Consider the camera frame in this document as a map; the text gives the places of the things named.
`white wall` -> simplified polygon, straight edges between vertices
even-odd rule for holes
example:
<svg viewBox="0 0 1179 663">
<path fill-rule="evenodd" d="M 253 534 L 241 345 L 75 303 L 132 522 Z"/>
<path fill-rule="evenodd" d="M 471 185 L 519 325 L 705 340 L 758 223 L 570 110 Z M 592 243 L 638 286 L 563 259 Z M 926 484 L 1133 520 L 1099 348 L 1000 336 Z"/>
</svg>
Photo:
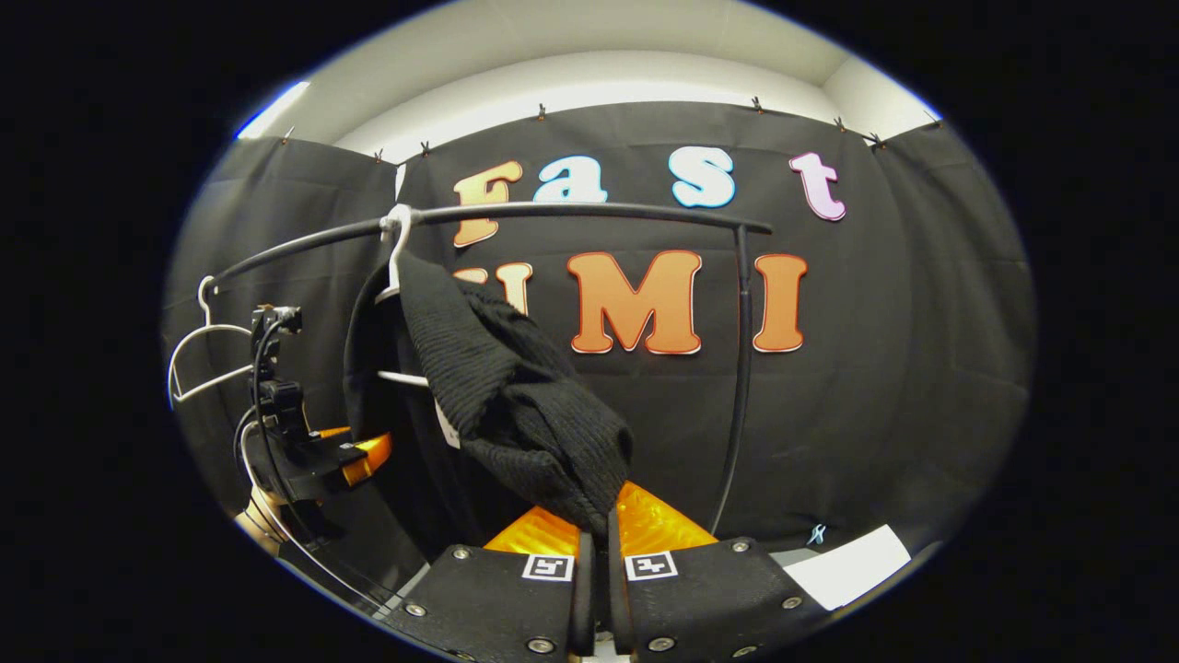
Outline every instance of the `white wall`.
<svg viewBox="0 0 1179 663">
<path fill-rule="evenodd" d="M 401 104 L 336 145 L 401 162 L 499 124 L 546 112 L 626 101 L 762 106 L 832 123 L 839 109 L 817 86 L 751 65 L 652 51 L 595 51 L 528 60 L 456 80 Z"/>
<path fill-rule="evenodd" d="M 831 74 L 823 84 L 823 92 L 839 107 L 844 126 L 865 136 L 875 133 L 885 140 L 941 119 L 911 92 L 856 57 Z"/>
</svg>

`orange letter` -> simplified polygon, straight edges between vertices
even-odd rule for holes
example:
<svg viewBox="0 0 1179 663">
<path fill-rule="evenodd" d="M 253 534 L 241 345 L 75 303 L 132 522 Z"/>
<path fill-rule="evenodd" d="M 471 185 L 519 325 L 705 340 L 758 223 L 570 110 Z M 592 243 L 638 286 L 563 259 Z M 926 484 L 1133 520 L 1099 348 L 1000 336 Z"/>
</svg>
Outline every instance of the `orange letter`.
<svg viewBox="0 0 1179 663">
<path fill-rule="evenodd" d="M 487 283 L 487 270 L 474 268 L 474 269 L 460 269 L 454 273 L 455 278 L 462 278 L 463 281 L 470 281 L 472 283 L 483 284 Z"/>
<path fill-rule="evenodd" d="M 639 289 L 631 288 L 614 256 L 581 254 L 569 258 L 568 269 L 581 291 L 581 327 L 573 349 L 586 354 L 608 353 L 614 340 L 606 335 L 602 316 L 610 321 L 626 352 L 654 316 L 654 332 L 645 346 L 654 354 L 692 354 L 700 337 L 692 329 L 692 283 L 703 261 L 692 251 L 663 251 L 651 261 Z"/>
<path fill-rule="evenodd" d="M 503 296 L 520 313 L 528 315 L 528 288 L 525 281 L 532 278 L 532 265 L 526 262 L 511 262 L 495 270 L 495 278 L 503 284 Z"/>
<path fill-rule="evenodd" d="M 753 261 L 765 282 L 765 317 L 753 347 L 763 353 L 789 353 L 803 344 L 798 332 L 798 281 L 806 262 L 796 256 L 768 255 Z"/>
<path fill-rule="evenodd" d="M 506 203 L 508 202 L 506 182 L 516 182 L 521 177 L 523 177 L 523 168 L 519 162 L 511 160 L 472 175 L 466 179 L 460 179 L 454 185 L 454 192 L 459 195 L 460 205 Z M 495 235 L 499 228 L 500 224 L 489 218 L 468 218 L 459 224 L 459 232 L 454 236 L 454 245 L 461 249 L 475 242 L 482 242 Z"/>
</svg>

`blue letter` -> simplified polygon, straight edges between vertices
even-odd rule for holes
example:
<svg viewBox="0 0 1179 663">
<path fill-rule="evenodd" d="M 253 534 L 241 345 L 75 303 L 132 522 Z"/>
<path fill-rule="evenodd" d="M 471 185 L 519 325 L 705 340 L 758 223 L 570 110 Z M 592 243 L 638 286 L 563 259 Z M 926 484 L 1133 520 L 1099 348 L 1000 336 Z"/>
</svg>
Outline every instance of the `blue letter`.
<svg viewBox="0 0 1179 663">
<path fill-rule="evenodd" d="M 680 147 L 671 153 L 667 168 L 683 180 L 672 184 L 671 192 L 685 208 L 719 208 L 737 193 L 729 177 L 733 160 L 719 147 Z"/>
<path fill-rule="evenodd" d="M 554 179 L 568 171 L 568 177 Z M 549 203 L 605 203 L 606 192 L 601 189 L 601 165 L 590 157 L 565 157 L 540 169 L 540 180 L 547 182 L 536 189 L 533 201 Z"/>
</svg>

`bolt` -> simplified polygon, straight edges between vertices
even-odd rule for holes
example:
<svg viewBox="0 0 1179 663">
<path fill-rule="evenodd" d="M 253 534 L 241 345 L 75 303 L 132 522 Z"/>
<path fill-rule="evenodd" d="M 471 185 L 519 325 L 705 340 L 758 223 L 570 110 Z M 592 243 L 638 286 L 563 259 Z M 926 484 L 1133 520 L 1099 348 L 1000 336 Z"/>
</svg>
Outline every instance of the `bolt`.
<svg viewBox="0 0 1179 663">
<path fill-rule="evenodd" d="M 676 641 L 671 638 L 656 638 L 647 643 L 647 649 L 651 651 L 667 651 L 673 646 L 676 646 Z"/>
<path fill-rule="evenodd" d="M 528 649 L 535 651 L 536 654 L 548 654 L 553 651 L 554 646 L 551 641 L 545 638 L 532 638 L 528 641 Z"/>
</svg>

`white ceiling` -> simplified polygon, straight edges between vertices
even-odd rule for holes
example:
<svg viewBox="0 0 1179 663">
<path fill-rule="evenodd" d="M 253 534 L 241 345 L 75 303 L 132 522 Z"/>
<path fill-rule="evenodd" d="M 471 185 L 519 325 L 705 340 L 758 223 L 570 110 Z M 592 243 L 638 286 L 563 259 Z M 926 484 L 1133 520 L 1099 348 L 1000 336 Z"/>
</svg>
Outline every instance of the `white ceiling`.
<svg viewBox="0 0 1179 663">
<path fill-rule="evenodd" d="M 758 66 L 816 86 L 850 57 L 736 0 L 457 0 L 386 29 L 304 79 L 266 134 L 292 125 L 335 144 L 381 113 L 461 78 L 588 51 L 665 51 Z"/>
</svg>

